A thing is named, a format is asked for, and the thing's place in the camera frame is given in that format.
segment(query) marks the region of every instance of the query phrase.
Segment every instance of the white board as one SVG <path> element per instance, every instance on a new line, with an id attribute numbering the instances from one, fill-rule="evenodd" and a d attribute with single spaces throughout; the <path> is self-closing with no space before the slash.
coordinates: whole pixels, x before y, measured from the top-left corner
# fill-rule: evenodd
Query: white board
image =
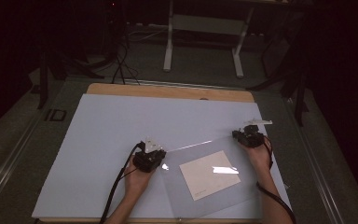
<path id="1" fill-rule="evenodd" d="M 174 150 L 231 136 L 250 119 L 262 119 L 255 103 L 84 94 L 32 216 L 100 217 L 120 168 L 147 136 Z M 289 204 L 276 162 L 271 172 Z M 120 181 L 110 213 L 123 194 Z M 253 199 L 207 217 L 260 216 L 259 201 Z M 131 217 L 173 218 L 160 175 L 153 176 Z"/>

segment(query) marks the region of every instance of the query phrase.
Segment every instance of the transparent plastic sheet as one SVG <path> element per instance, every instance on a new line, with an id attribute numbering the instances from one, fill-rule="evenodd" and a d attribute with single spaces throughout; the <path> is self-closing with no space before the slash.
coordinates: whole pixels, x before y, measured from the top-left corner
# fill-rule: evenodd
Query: transparent plastic sheet
<path id="1" fill-rule="evenodd" d="M 162 168 L 173 215 L 182 221 L 205 217 L 257 195 L 255 171 L 232 137 L 169 151 Z"/>

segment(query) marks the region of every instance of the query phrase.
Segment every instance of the white stand leg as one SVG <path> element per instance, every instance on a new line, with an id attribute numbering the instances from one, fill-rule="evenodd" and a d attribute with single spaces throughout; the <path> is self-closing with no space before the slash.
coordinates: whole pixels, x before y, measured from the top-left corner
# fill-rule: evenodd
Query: white stand leg
<path id="1" fill-rule="evenodd" d="M 232 50 L 232 58 L 234 60 L 235 72 L 236 72 L 238 78 L 244 77 L 244 74 L 242 71 L 242 65 L 241 65 L 240 52 L 241 52 L 243 40 L 246 37 L 246 32 L 248 31 L 249 22 L 251 21 L 253 11 L 254 11 L 254 8 L 251 7 L 249 9 L 248 17 L 246 18 L 246 21 L 243 23 L 243 26 L 242 26 L 242 30 L 241 30 L 241 34 L 240 34 L 240 41 L 238 42 L 237 47 Z"/>
<path id="2" fill-rule="evenodd" d="M 172 61 L 172 31 L 173 31 L 173 0 L 170 0 L 170 16 L 168 18 L 168 43 L 165 50 L 165 59 L 164 59 L 164 72 L 171 71 L 171 61 Z"/>

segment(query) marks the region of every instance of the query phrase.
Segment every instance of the white paper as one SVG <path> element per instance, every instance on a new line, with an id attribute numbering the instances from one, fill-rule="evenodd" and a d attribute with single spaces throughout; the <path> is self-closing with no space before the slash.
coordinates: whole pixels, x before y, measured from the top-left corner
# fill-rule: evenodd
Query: white paper
<path id="1" fill-rule="evenodd" d="M 216 167 L 233 169 L 224 151 L 180 165 L 194 201 L 241 182 L 236 174 L 216 173 Z"/>

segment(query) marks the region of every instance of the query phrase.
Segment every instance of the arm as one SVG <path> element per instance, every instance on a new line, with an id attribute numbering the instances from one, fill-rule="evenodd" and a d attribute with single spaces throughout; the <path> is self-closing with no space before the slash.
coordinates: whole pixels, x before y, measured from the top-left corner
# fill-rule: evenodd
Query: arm
<path id="1" fill-rule="evenodd" d="M 128 174 L 125 177 L 126 193 L 113 214 L 104 222 L 105 224 L 123 224 L 127 222 L 133 207 L 144 193 L 149 180 L 154 173 L 154 171 L 152 173 L 144 173 L 142 171 L 135 170 L 136 167 L 133 165 L 132 159 L 133 158 L 130 159 L 130 165 L 124 173 Z"/>
<path id="2" fill-rule="evenodd" d="M 272 175 L 269 171 L 269 153 L 270 149 L 269 141 L 266 140 L 268 148 L 264 145 L 255 148 L 248 148 L 240 144 L 240 146 L 247 152 L 251 164 L 255 168 L 257 175 L 257 181 L 261 187 L 268 190 L 269 192 L 280 196 L 275 186 Z M 267 194 L 261 194 L 261 203 L 263 211 L 263 224 L 292 224 L 292 219 L 286 210 Z"/>

